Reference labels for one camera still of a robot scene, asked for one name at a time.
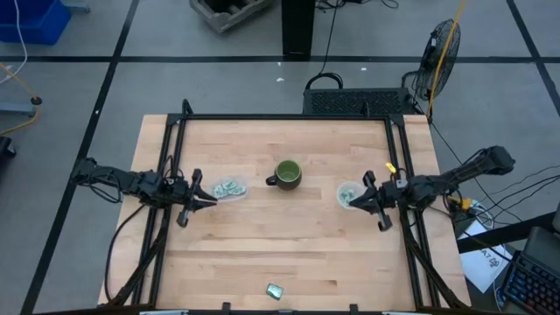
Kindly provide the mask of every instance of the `wooden table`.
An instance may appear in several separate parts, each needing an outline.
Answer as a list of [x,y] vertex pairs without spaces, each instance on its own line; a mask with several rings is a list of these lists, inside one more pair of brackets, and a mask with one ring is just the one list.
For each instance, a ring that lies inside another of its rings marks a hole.
[[[405,121],[416,174],[438,174],[425,118],[405,116]],[[164,129],[164,115],[144,117],[132,170],[157,168]],[[401,156],[396,129],[395,140]],[[264,182],[285,159],[303,170],[292,192]],[[175,223],[180,206],[173,208],[157,307],[220,309],[230,302],[234,310],[345,311],[350,304],[362,311],[414,310],[397,210],[388,210],[394,226],[381,233],[377,216],[346,210],[336,199],[340,183],[360,182],[366,170],[374,171],[378,185],[388,180],[388,161],[382,122],[189,121],[180,161],[184,173],[200,168],[203,187],[244,175],[249,193],[242,201],[195,213],[187,228]],[[136,199],[127,198],[119,224],[137,207]],[[138,264],[147,213],[132,220],[115,243],[112,294]],[[449,218],[436,211],[426,211],[424,218],[436,270],[469,304]],[[419,274],[425,289],[421,267]],[[143,300],[150,280],[151,271]],[[280,301],[266,295],[268,284],[284,288]],[[423,301],[430,303],[427,290]]]

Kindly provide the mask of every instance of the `green snack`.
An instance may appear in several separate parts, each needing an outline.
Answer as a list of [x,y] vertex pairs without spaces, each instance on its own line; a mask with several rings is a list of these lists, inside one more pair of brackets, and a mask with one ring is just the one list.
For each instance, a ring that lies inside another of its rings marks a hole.
[[234,180],[231,180],[228,181],[227,183],[221,184],[221,186],[224,187],[225,190],[230,191],[237,187],[237,183]]
[[340,192],[340,200],[342,200],[342,203],[344,203],[344,205],[349,206],[350,201],[354,199],[356,199],[356,192],[354,191],[354,189],[348,189],[347,191]]
[[240,194],[244,194],[246,191],[247,191],[246,187],[237,186],[236,188],[228,191],[228,193],[233,194],[233,195],[240,195]]
[[216,198],[223,198],[227,196],[227,193],[226,191],[224,191],[224,188],[221,185],[217,185],[213,189],[213,196]]
[[269,287],[266,289],[266,294],[270,295],[270,297],[274,298],[276,301],[280,300],[282,293],[284,293],[284,289],[274,284],[269,284]]

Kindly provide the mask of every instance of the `white paper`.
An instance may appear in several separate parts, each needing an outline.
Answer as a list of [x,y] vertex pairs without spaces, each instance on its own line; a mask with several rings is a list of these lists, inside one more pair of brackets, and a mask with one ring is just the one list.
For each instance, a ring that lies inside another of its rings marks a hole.
[[[477,220],[466,230],[469,235],[477,235],[486,231],[487,230]],[[462,234],[459,239],[465,237],[468,237],[468,235]],[[493,249],[509,259],[512,258],[501,245]],[[508,261],[496,255],[490,248],[461,254],[461,262],[466,278],[482,293],[488,290],[494,279],[508,266]]]

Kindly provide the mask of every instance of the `black desk leg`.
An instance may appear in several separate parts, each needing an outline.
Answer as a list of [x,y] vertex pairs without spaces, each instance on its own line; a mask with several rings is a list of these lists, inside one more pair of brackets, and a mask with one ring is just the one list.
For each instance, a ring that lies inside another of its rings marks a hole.
[[312,54],[315,0],[282,0],[284,56],[308,60]]

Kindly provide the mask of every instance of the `gray floor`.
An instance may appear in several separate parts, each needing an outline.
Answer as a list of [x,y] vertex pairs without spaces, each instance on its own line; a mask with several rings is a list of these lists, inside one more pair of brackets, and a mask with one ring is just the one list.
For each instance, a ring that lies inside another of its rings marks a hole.
[[[30,54],[112,55],[130,0],[87,2],[92,12],[74,16],[57,45],[30,45]],[[341,9],[331,54],[420,56],[435,25],[453,18],[459,5],[459,0],[400,2],[398,10],[377,0]],[[560,11],[560,3],[515,2],[540,54],[560,57],[556,31],[560,22],[554,15]],[[331,18],[331,12],[316,14],[314,55],[325,51]],[[460,25],[461,56],[530,56],[506,1],[468,1]],[[217,35],[186,0],[140,0],[122,55],[274,56],[282,52],[281,36],[278,6]],[[0,60],[19,54],[19,45],[0,44]],[[10,135],[18,156],[0,177],[2,314],[17,313],[21,308],[108,65],[32,62],[21,72],[44,105],[35,125]],[[320,66],[302,62],[120,63],[89,156],[103,164],[130,167],[143,115],[179,111],[183,98],[189,99],[197,113],[299,113],[305,83]],[[560,84],[560,65],[546,67]],[[417,64],[366,62],[329,63],[326,67],[340,74],[347,88],[396,87],[401,75],[415,68]],[[318,88],[332,86],[328,81],[317,84]],[[28,99],[15,82],[0,86],[2,101]],[[481,178],[490,192],[558,164],[560,116],[534,63],[457,64],[435,106],[435,123],[460,158],[468,158],[483,146],[501,144],[516,159],[511,174]],[[21,121],[22,117],[2,116],[0,130]],[[456,166],[437,134],[433,136],[440,169]],[[558,170],[549,171],[535,180],[556,173]],[[557,190],[558,184],[550,185],[512,211],[524,220],[550,212],[559,201]],[[462,191],[475,199],[483,197],[470,183]],[[514,201],[504,202],[504,206]],[[76,191],[35,312],[95,306],[117,215],[118,206],[100,201],[84,188]],[[500,220],[515,222],[507,214]],[[483,300],[475,298],[474,303],[486,305]]]

